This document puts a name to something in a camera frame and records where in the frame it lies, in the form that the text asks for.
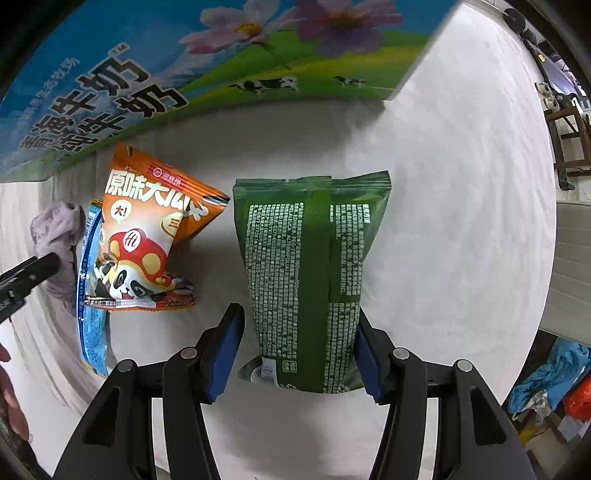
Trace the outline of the person's hand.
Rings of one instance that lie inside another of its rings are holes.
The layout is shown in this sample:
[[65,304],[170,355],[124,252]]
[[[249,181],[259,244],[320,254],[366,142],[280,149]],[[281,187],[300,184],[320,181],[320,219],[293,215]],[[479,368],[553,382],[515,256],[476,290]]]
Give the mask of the person's hand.
[[11,429],[23,440],[30,440],[29,425],[14,391],[13,383],[3,366],[0,366],[1,397],[7,403],[8,422]]

